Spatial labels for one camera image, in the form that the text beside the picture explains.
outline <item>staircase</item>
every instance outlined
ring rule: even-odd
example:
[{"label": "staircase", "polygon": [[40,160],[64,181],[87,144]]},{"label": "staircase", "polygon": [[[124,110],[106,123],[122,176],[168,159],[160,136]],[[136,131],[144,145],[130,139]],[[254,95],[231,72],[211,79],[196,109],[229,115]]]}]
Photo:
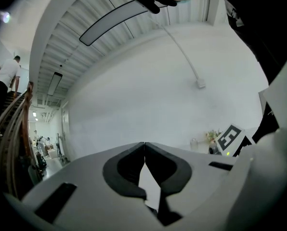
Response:
[{"label": "staircase", "polygon": [[21,199],[38,178],[38,169],[28,135],[28,111],[32,86],[25,93],[8,93],[0,116],[0,186],[1,190]]}]

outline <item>stair railing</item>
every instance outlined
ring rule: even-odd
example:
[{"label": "stair railing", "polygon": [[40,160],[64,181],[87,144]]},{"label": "stair railing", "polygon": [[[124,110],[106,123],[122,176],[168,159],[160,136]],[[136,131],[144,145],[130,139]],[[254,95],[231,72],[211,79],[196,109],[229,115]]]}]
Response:
[{"label": "stair railing", "polygon": [[15,110],[0,142],[0,183],[4,192],[18,199],[21,199],[33,187],[28,168],[33,167],[37,171],[28,133],[32,89],[33,83],[29,82],[27,90],[18,96],[0,116],[1,131],[8,122],[7,118]]}]

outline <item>ceiling light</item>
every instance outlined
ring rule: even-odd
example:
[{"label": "ceiling light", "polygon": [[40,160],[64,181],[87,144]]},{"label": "ceiling light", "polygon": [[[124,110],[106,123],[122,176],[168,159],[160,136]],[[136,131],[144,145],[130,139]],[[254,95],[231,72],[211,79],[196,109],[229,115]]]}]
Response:
[{"label": "ceiling light", "polygon": [[[167,5],[163,5],[158,2],[157,5],[159,8],[167,7]],[[148,12],[148,9],[136,1],[123,4],[94,23],[90,28],[87,29],[87,31],[84,32],[83,35],[80,36],[79,40],[85,45],[90,46],[100,36],[108,32],[116,25],[145,12]]]},{"label": "ceiling light", "polygon": [[4,23],[8,23],[10,21],[10,14],[5,11],[0,11],[0,20],[2,20]]},{"label": "ceiling light", "polygon": [[51,84],[49,85],[49,88],[48,88],[48,92],[47,92],[48,95],[53,96],[61,79],[62,79],[62,74],[55,72],[52,77]]}]

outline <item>wooden handrail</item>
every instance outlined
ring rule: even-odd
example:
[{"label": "wooden handrail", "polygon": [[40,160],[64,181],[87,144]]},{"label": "wooden handrail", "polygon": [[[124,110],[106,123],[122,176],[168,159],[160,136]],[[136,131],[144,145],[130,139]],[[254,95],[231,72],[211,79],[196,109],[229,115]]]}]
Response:
[{"label": "wooden handrail", "polygon": [[13,132],[11,133],[11,139],[9,144],[9,150],[7,155],[7,184],[9,193],[16,196],[18,198],[16,184],[15,184],[15,175],[14,175],[14,162],[16,159],[16,139],[18,138],[18,132],[21,125],[21,119],[23,117],[23,110],[21,110],[21,113],[18,117],[17,122],[15,123],[13,127]]},{"label": "wooden handrail", "polygon": [[23,100],[21,102],[21,104],[19,105],[19,107],[16,109],[14,115],[12,116],[6,130],[5,130],[5,133],[4,133],[4,136],[3,136],[3,139],[0,143],[0,174],[1,174],[1,171],[2,171],[2,162],[3,162],[3,155],[4,155],[4,149],[5,149],[5,144],[6,144],[6,141],[9,139],[10,137],[10,134],[11,134],[11,130],[12,130],[12,127],[15,123],[15,120],[16,118],[18,117],[18,114],[20,113],[20,111],[22,110],[22,107],[24,106],[25,104],[25,100]]},{"label": "wooden handrail", "polygon": [[24,147],[25,147],[25,151],[26,151],[26,155],[31,156],[32,161],[34,166],[37,165],[37,162],[35,160],[35,157],[33,155],[33,149],[31,147],[31,143],[30,143],[30,139],[29,139],[29,124],[28,124],[28,120],[29,120],[29,108],[31,105],[31,99],[32,99],[32,90],[33,90],[33,82],[29,82],[28,83],[28,87],[27,87],[27,93],[25,95],[25,106],[24,106],[24,118],[22,120],[22,133],[23,133],[23,141],[24,141]]},{"label": "wooden handrail", "polygon": [[16,105],[16,103],[18,102],[18,100],[27,93],[27,90],[22,93],[21,95],[19,95],[6,109],[5,111],[1,114],[0,116],[0,129],[3,125],[3,123],[5,122],[6,118],[8,117],[9,113],[11,112],[11,110],[14,108],[14,106]]}]

